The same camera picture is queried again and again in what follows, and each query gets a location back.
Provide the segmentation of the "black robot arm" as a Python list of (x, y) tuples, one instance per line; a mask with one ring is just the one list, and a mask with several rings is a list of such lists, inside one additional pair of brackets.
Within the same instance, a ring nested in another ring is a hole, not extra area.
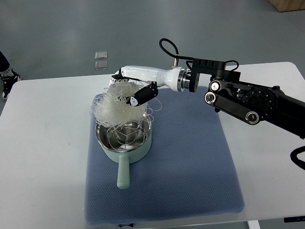
[(305, 104), (284, 94), (279, 86), (267, 87), (240, 81), (235, 68), (226, 70), (226, 62), (180, 56), (169, 39), (160, 39), (160, 48), (174, 58), (174, 67), (185, 60), (187, 71), (178, 79), (180, 89), (196, 92), (200, 74), (211, 76), (205, 102), (216, 112), (223, 111), (249, 125), (267, 121), (292, 134), (305, 137)]

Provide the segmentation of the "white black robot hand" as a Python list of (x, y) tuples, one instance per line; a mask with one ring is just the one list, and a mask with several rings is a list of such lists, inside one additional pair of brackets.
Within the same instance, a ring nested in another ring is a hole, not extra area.
[(112, 75), (112, 82), (135, 80), (148, 85), (141, 88), (127, 98), (127, 104), (140, 106), (158, 95), (158, 88), (167, 86), (175, 92), (182, 92), (189, 88), (190, 70), (175, 67), (171, 70), (146, 66), (124, 66)]

